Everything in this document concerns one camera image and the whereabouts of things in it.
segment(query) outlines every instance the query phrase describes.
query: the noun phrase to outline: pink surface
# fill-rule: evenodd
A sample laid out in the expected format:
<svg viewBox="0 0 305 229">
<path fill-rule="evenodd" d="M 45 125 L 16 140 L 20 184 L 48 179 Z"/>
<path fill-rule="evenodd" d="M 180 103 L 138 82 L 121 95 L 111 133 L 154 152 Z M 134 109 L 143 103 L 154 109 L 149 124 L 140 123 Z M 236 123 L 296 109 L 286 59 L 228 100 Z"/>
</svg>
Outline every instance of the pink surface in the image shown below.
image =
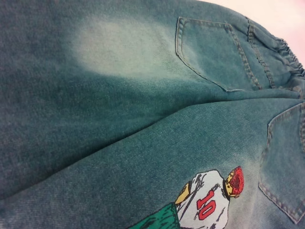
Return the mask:
<svg viewBox="0 0 305 229">
<path fill-rule="evenodd" d="M 205 0 L 239 12 L 287 41 L 305 65 L 305 0 Z"/>
</svg>

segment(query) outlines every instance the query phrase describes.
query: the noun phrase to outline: red number 10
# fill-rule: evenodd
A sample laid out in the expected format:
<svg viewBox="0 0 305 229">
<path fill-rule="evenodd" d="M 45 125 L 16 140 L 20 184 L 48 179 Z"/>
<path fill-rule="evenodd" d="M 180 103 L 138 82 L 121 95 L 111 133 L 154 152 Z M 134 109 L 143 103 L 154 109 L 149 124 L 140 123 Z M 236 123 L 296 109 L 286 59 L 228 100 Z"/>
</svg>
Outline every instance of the red number 10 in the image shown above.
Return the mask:
<svg viewBox="0 0 305 229">
<path fill-rule="evenodd" d="M 197 210 L 199 210 L 203 204 L 205 204 L 210 198 L 214 196 L 214 191 L 210 190 L 208 195 L 206 195 L 205 198 L 197 200 Z M 215 200 L 211 200 L 204 208 L 202 208 L 199 212 L 199 220 L 204 220 L 209 215 L 211 215 L 216 208 L 216 202 Z"/>
</svg>

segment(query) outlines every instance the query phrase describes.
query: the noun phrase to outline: denim pants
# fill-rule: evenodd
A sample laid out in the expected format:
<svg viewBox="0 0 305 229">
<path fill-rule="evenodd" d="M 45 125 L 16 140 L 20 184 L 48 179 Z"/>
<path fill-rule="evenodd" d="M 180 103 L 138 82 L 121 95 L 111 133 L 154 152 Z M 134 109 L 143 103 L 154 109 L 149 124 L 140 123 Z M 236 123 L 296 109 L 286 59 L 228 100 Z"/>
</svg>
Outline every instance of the denim pants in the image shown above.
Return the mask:
<svg viewBox="0 0 305 229">
<path fill-rule="evenodd" d="M 304 228 L 304 77 L 218 5 L 2 1 L 0 228 L 139 225 L 237 166 L 226 229 Z"/>
</svg>

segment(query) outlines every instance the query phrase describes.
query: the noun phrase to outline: printed graphic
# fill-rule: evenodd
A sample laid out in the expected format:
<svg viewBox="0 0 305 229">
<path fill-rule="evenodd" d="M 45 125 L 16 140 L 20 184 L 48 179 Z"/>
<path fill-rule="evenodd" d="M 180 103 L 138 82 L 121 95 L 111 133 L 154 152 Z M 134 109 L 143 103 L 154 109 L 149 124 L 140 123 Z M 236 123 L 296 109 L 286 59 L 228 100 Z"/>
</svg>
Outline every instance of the printed graphic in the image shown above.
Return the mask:
<svg viewBox="0 0 305 229">
<path fill-rule="evenodd" d="M 244 188 L 241 167 L 223 179 L 217 170 L 198 173 L 170 203 L 158 212 L 138 222 L 132 229 L 223 229 L 228 222 L 228 207 L 232 197 L 240 196 Z"/>
</svg>

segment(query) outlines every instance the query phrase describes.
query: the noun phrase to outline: denim fabric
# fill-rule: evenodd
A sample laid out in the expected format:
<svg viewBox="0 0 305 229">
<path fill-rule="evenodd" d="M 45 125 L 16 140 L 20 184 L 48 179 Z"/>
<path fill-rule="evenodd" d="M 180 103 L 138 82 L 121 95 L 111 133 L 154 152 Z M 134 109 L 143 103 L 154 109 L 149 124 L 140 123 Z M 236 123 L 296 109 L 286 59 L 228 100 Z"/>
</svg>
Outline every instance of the denim fabric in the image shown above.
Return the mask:
<svg viewBox="0 0 305 229">
<path fill-rule="evenodd" d="M 0 227 L 125 228 L 241 166 L 227 228 L 305 227 L 305 71 L 227 8 L 0 3 Z"/>
</svg>

